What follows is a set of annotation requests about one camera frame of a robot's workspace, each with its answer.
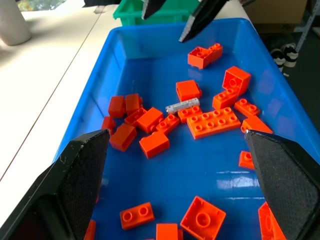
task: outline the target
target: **floor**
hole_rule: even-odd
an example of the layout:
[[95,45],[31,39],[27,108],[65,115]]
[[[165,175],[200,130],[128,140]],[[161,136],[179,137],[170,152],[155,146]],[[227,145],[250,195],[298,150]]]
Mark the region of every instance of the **floor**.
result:
[[308,34],[294,68],[285,67],[283,73],[295,95],[320,133],[320,38]]

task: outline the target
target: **blue plastic bin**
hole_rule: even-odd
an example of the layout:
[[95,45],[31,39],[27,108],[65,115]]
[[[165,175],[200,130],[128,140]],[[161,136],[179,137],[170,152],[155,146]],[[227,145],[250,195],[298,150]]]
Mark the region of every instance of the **blue plastic bin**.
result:
[[[139,93],[146,109],[165,112],[179,101],[176,82],[194,79],[203,92],[201,109],[209,112],[213,96],[223,90],[225,70],[237,66],[252,74],[243,97],[261,109],[261,119],[320,162],[319,134],[249,21],[215,20],[184,44],[178,42],[183,28],[183,23],[141,25],[110,32],[57,156],[71,139],[100,129],[112,96]],[[188,65],[190,51],[214,43],[224,48],[218,61],[204,70]],[[143,136],[138,131],[126,152],[107,150],[103,182],[108,184],[92,216],[96,240],[154,239],[156,223],[179,224],[196,195],[226,212],[218,240],[261,239],[258,208],[265,200],[255,172],[238,167],[240,152],[249,150],[240,129],[194,140],[181,124],[168,135],[170,148],[149,160],[139,146]],[[122,230],[119,212],[146,202],[155,221]],[[184,240],[194,239],[184,233]]]

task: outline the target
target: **green plastic bin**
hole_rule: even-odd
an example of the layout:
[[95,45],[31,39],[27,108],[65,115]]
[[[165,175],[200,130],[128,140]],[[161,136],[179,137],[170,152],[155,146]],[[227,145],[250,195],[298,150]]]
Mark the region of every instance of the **green plastic bin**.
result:
[[123,26],[186,22],[198,6],[198,0],[167,0],[162,8],[147,20],[142,20],[142,0],[122,0],[113,13]]

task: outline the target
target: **white cup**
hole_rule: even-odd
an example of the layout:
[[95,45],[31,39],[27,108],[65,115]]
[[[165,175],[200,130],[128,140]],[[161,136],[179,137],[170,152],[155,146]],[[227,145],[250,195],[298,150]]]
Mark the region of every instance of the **white cup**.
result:
[[0,0],[0,38],[9,46],[22,44],[31,38],[15,0]]

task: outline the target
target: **white table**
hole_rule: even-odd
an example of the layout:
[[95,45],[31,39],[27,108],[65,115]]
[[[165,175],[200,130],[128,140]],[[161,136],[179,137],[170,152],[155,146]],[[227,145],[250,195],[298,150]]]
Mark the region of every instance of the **white table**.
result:
[[[121,26],[116,8],[25,12],[32,39],[0,42],[0,226],[52,163],[109,32]],[[248,16],[231,0],[216,18]]]

